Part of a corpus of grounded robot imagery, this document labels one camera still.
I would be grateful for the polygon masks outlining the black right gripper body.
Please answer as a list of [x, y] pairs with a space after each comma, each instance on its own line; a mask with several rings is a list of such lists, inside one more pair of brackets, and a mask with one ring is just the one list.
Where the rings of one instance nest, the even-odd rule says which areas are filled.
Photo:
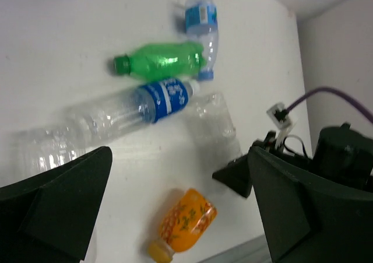
[[[301, 143], [302, 152], [296, 152], [294, 149], [286, 145], [288, 138], [296, 139]], [[305, 144], [298, 135], [288, 134], [280, 141], [280, 135], [276, 131], [269, 131], [264, 140], [256, 140], [252, 146], [259, 147], [265, 151], [283, 159], [290, 159], [295, 161], [311, 161], [312, 158], [307, 154]]]

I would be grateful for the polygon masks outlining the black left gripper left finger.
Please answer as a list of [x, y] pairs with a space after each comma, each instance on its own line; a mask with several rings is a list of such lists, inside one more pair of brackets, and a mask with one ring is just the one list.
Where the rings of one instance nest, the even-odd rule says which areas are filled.
[[85, 259], [112, 166], [101, 146], [1, 188], [1, 262]]

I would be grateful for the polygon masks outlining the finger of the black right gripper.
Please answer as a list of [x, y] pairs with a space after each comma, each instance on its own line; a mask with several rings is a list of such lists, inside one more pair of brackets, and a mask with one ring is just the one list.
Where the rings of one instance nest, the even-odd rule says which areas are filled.
[[248, 198], [252, 190], [252, 178], [247, 159], [235, 159], [224, 168], [215, 171], [212, 179], [224, 184], [243, 198]]

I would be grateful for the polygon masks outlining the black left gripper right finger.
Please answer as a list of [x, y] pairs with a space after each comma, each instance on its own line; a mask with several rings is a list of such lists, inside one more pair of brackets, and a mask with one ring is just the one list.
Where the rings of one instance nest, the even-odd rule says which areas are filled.
[[372, 262], [372, 193], [251, 147], [248, 167], [273, 262]]

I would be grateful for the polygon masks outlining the clear unlabelled bottle white cap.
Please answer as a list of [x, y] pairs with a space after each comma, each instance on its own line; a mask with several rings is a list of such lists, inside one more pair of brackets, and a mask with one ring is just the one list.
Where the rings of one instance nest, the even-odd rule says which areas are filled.
[[206, 167], [218, 169], [242, 155], [222, 93], [194, 98], [186, 108], [186, 117], [187, 127]]

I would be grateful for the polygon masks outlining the orange juice bottle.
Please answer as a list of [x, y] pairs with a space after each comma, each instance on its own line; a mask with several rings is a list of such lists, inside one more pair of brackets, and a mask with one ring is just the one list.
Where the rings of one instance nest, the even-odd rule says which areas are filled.
[[171, 262], [176, 253], [192, 248], [217, 216], [216, 207], [190, 188], [161, 221], [147, 253], [155, 262]]

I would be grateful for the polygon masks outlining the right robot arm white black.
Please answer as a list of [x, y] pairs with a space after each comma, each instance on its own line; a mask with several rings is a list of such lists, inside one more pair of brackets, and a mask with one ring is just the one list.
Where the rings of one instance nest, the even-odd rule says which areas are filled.
[[[286, 146], [287, 138], [297, 138], [301, 142], [302, 153]], [[263, 141], [256, 140], [252, 146], [264, 149], [285, 162], [286, 166], [296, 166], [338, 184], [372, 192], [372, 138], [350, 129], [349, 123], [323, 128], [313, 158], [307, 155], [298, 136], [286, 135], [280, 146], [275, 148], [278, 139], [276, 131], [269, 131]], [[212, 179], [248, 198], [252, 188], [248, 153], [215, 171]]]

